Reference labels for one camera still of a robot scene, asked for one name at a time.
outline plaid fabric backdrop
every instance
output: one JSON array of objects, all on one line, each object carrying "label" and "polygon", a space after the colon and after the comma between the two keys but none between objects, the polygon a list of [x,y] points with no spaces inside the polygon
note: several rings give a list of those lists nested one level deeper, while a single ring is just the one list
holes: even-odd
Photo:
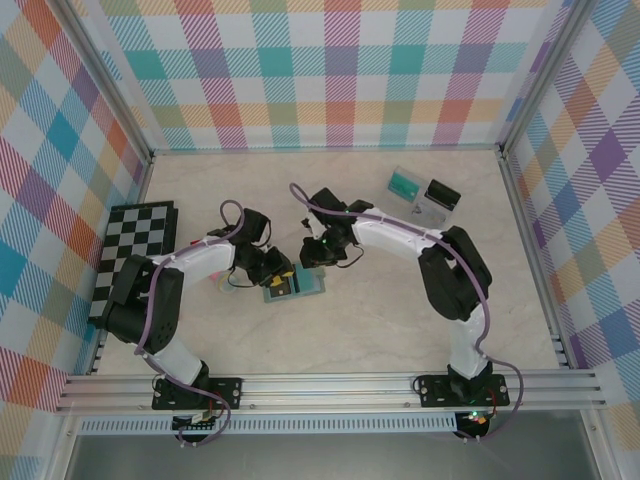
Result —
[{"label": "plaid fabric backdrop", "polygon": [[0,0],[0,478],[33,478],[83,359],[108,210],[143,163],[44,0]]},{"label": "plaid fabric backdrop", "polygon": [[571,1],[74,3],[149,141],[193,150],[494,144]]},{"label": "plaid fabric backdrop", "polygon": [[640,466],[640,1],[602,0],[513,167],[562,322]]}]

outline beige floor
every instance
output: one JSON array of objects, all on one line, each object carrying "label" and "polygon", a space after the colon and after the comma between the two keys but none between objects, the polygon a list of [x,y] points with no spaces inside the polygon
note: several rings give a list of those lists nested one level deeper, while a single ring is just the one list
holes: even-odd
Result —
[{"label": "beige floor", "polygon": [[[297,259],[307,232],[291,181],[311,195],[327,186],[346,203],[362,198],[390,214],[386,193],[402,166],[457,189],[451,225],[465,228],[494,278],[485,347],[520,368],[556,368],[520,237],[493,152],[349,152],[159,157],[147,201],[175,200],[177,247],[221,226],[218,205],[234,198],[272,219],[273,243]],[[443,370],[447,320],[429,305],[416,264],[368,249],[352,268],[327,270],[327,292],[265,304],[255,289],[225,295],[208,279],[184,292],[178,335],[217,373]],[[110,338],[101,374],[147,372],[132,346]]]}]

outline ventilated metal strip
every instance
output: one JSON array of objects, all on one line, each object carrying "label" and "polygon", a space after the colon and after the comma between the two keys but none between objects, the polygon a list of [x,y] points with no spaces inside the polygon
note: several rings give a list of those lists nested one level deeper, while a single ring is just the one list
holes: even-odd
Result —
[{"label": "ventilated metal strip", "polygon": [[[225,434],[417,433],[456,430],[453,413],[360,415],[242,415],[232,417]],[[212,433],[210,429],[190,431]],[[78,435],[173,435],[171,417],[131,415],[82,419]]]}]

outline small green label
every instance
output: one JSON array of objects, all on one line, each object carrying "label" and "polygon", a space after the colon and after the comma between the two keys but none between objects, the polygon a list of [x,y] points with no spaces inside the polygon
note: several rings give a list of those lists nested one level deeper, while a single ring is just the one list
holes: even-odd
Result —
[{"label": "small green label", "polygon": [[418,195],[420,185],[409,180],[404,175],[394,172],[389,181],[388,188],[407,202],[413,202],[416,199],[416,195]]}]

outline chessboard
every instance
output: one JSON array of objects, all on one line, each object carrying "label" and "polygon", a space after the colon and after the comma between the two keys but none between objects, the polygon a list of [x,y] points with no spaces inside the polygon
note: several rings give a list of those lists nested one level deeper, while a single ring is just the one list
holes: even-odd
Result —
[{"label": "chessboard", "polygon": [[131,255],[166,255],[175,250],[178,209],[173,201],[113,207],[93,291],[90,318],[100,317],[118,272]]}]

